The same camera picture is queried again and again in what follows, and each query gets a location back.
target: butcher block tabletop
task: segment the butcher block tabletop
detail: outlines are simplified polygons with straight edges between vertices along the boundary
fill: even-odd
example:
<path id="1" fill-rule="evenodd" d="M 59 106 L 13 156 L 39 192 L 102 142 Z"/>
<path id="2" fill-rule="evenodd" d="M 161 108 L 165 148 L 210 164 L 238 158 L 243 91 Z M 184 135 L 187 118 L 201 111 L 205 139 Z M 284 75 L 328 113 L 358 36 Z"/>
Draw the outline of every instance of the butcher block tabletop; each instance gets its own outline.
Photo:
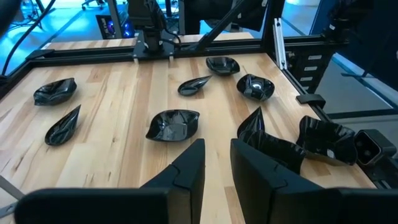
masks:
<path id="1" fill-rule="evenodd" d="M 219 39 L 250 37 L 243 33 Z M 114 47 L 128 41 L 132 45 L 134 39 L 57 43 L 47 48 Z M 299 93 L 267 54 L 229 57 L 240 64 L 241 71 L 226 78 L 214 76 L 192 97 L 180 96 L 177 88 L 184 81 L 211 74 L 204 57 L 33 69 L 0 101 L 0 174 L 25 194 L 48 187 L 136 188 L 194 140 L 203 138 L 206 180 L 201 222 L 244 223 L 229 158 L 238 126 L 261 106 L 266 131 L 295 142 L 302 117 L 318 117 L 311 107 L 297 103 Z M 276 86 L 274 95 L 263 103 L 244 98 L 236 82 L 247 73 L 271 80 Z M 70 77 L 77 83 L 70 100 L 57 106 L 34 106 L 36 89 Z M 74 137 L 59 147 L 46 145 L 49 128 L 78 105 Z M 146 139 L 152 118 L 169 109 L 198 111 L 197 133 L 184 142 Z M 335 167 L 305 159 L 301 175 L 323 187 L 374 187 L 357 165 Z M 0 207 L 13 201 L 0 190 Z M 12 217 L 0 220 L 9 222 Z"/>

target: black plastic bracket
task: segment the black plastic bracket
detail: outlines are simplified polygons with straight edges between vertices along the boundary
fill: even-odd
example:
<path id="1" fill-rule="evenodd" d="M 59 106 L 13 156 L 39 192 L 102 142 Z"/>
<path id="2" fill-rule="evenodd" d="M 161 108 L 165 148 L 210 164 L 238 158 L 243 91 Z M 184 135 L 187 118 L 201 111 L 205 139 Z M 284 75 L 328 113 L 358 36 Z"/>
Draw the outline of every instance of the black plastic bracket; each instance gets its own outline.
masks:
<path id="1" fill-rule="evenodd" d="M 26 57 L 26 60 L 32 60 L 32 59 L 37 59 L 39 57 L 46 56 L 48 54 L 53 53 L 55 50 L 54 49 L 45 49 L 45 50 L 34 50 L 30 55 Z"/>
<path id="2" fill-rule="evenodd" d="M 326 104 L 326 100 L 319 94 L 306 94 L 296 97 L 296 100 L 300 104 L 309 104 L 310 106 L 319 106 L 321 109 Z"/>

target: floor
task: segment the floor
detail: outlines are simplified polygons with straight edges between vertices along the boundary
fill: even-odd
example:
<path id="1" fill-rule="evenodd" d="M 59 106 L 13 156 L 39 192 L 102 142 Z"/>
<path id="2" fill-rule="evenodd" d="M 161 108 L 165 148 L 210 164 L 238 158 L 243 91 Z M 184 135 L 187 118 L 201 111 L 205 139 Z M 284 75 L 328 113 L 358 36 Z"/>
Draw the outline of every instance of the floor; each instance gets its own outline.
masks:
<path id="1" fill-rule="evenodd" d="M 282 27 L 284 36 L 298 36 L 307 35 L 310 32 L 313 18 L 316 13 L 315 7 L 294 6 L 286 3 L 284 13 L 282 15 Z M 99 10 L 97 7 L 89 8 L 82 11 L 81 8 L 62 8 L 62 5 L 43 20 L 44 30 L 36 28 L 22 45 L 18 48 L 16 54 L 13 56 L 8 71 L 16 68 L 23 62 L 24 58 L 35 49 L 43 46 L 47 41 L 65 42 L 65 41 L 79 41 L 79 40 L 100 40 L 101 34 L 96 25 L 95 15 L 106 14 L 106 9 Z M 25 28 L 13 30 L 0 39 L 0 67 L 10 51 L 13 43 L 26 31 Z M 202 23 L 201 33 L 206 33 L 211 29 Z M 261 38 L 262 30 L 256 32 L 253 30 L 244 29 L 245 32 L 250 32 L 255 38 Z M 377 110 L 389 108 L 379 97 L 373 92 L 365 88 L 362 84 L 357 82 L 354 78 L 342 77 L 340 74 L 346 72 L 335 61 L 331 61 L 324 77 L 317 89 L 317 93 L 321 94 L 326 99 L 326 106 L 324 108 L 327 113 L 339 113 L 347 111 L 361 111 L 361 110 Z M 370 80 L 375 85 L 379 85 L 382 89 L 382 83 L 377 83 L 377 80 Z M 387 91 L 387 95 L 395 97 L 398 94 L 394 91 Z M 383 116 L 372 118 L 356 118 L 344 119 L 336 121 L 346 125 L 356 131 L 360 129 L 378 129 L 390 141 L 398 146 L 398 116 Z"/>

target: black leaf-shaped dish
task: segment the black leaf-shaped dish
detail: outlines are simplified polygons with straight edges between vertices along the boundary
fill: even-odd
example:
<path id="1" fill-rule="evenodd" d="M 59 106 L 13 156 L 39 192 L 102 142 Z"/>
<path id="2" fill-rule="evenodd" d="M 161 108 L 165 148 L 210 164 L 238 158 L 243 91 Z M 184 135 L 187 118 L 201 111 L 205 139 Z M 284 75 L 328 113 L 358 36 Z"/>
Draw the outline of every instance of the black leaf-shaped dish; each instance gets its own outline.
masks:
<path id="1" fill-rule="evenodd" d="M 306 155 L 305 150 L 300 146 L 271 136 L 263 130 L 252 133 L 248 137 L 247 144 L 296 174 L 300 174 L 301 164 Z"/>
<path id="2" fill-rule="evenodd" d="M 238 138 L 243 142 L 247 142 L 248 138 L 256 131 L 265 131 L 264 118 L 262 117 L 261 107 L 259 106 L 242 124 L 236 132 Z"/>
<path id="3" fill-rule="evenodd" d="M 230 57 L 211 57 L 206 58 L 207 67 L 216 75 L 227 77 L 240 72 L 239 64 Z"/>
<path id="4" fill-rule="evenodd" d="M 208 80 L 210 80 L 210 78 L 211 75 L 186 81 L 179 86 L 178 93 L 183 96 L 193 96 L 207 83 Z"/>
<path id="5" fill-rule="evenodd" d="M 297 144 L 307 151 L 309 159 L 335 166 L 352 166 L 358 158 L 354 135 L 353 130 L 340 124 L 304 116 L 300 121 Z"/>
<path id="6" fill-rule="evenodd" d="M 81 105 L 65 115 L 47 131 L 44 139 L 46 144 L 49 146 L 60 146 L 72 138 L 76 131 L 80 106 Z"/>
<path id="7" fill-rule="evenodd" d="M 270 80 L 252 74 L 243 76 L 236 88 L 245 97 L 259 101 L 268 100 L 275 91 L 275 85 Z"/>
<path id="8" fill-rule="evenodd" d="M 36 106 L 54 106 L 69 100 L 77 88 L 74 78 L 67 78 L 40 87 L 33 94 Z"/>
<path id="9" fill-rule="evenodd" d="M 175 142 L 192 137 L 198 130 L 199 112 L 167 110 L 150 122 L 146 138 L 153 141 Z"/>

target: black clamp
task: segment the black clamp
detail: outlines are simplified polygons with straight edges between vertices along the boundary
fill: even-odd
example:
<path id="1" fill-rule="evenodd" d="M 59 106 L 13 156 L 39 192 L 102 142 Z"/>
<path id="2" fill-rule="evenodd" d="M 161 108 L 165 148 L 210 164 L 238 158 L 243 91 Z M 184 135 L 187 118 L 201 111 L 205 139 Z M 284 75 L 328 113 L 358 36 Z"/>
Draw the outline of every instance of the black clamp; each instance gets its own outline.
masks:
<path id="1" fill-rule="evenodd" d="M 300 95 L 296 96 L 296 100 L 300 104 L 309 104 L 310 106 L 319 106 L 321 109 L 326 104 L 326 100 L 323 99 L 323 97 L 319 94 L 306 94 L 306 95 Z"/>

